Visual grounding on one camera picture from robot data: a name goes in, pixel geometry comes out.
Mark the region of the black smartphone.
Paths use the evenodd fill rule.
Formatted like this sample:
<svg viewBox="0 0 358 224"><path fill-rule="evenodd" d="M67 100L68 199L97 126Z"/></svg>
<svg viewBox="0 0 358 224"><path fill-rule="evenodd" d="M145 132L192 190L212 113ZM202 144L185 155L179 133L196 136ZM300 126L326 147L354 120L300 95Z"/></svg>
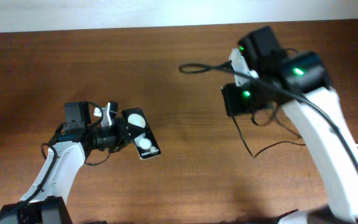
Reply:
<svg viewBox="0 0 358 224"><path fill-rule="evenodd" d="M161 155L160 147L142 109L122 110L121 114L139 157L145 160Z"/></svg>

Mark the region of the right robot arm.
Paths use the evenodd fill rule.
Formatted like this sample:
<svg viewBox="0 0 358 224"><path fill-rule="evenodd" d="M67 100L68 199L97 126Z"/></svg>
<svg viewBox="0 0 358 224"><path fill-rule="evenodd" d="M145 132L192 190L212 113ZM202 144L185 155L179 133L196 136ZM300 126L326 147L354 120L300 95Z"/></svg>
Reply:
<svg viewBox="0 0 358 224"><path fill-rule="evenodd" d="M323 208L294 210L270 222L358 223L358 147L320 57L288 55L273 30L263 27L241 38L229 60L235 81L221 89L227 115L276 103L298 129L328 196Z"/></svg>

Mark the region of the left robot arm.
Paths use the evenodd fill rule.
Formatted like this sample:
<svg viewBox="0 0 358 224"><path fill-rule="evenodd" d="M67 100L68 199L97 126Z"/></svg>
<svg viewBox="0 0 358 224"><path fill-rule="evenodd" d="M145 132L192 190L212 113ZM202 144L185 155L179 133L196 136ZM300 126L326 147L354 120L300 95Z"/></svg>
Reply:
<svg viewBox="0 0 358 224"><path fill-rule="evenodd" d="M17 203L4 205L0 223L71 223L66 203L80 168L93 150L112 154L134 143L141 159L160 154L160 149L140 108L122 111L117 103L95 106L91 121L89 101L67 103L65 122L49 142L41 145L44 165L30 189Z"/></svg>

